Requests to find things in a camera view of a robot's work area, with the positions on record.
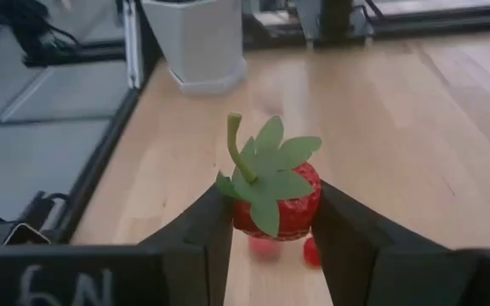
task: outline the wooden floor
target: wooden floor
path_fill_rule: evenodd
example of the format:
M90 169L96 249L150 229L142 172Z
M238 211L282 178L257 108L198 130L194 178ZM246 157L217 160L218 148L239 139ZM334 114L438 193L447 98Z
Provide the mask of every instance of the wooden floor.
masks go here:
M287 137L322 137L312 163L330 184L448 247L490 247L490 35L246 57L248 80L216 99L185 98L160 66L76 244L136 243L176 217L232 169L225 115L238 111L241 145L280 115ZM301 244L256 263L235 232L226 305L331 304Z

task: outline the white planter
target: white planter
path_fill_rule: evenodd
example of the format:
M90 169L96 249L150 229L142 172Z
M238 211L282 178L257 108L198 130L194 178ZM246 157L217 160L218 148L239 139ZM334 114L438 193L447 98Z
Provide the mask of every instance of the white planter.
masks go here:
M223 94L246 75L240 0L142 0L145 14L185 94Z

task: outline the small red ball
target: small red ball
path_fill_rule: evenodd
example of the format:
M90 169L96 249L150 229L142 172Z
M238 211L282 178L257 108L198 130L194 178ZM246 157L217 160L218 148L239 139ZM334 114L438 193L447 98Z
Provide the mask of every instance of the small red ball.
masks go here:
M281 243L271 239L248 237L250 252L260 260L277 260L281 255Z
M316 249L315 239L307 238L304 243L304 261L313 268L321 267L321 258Z

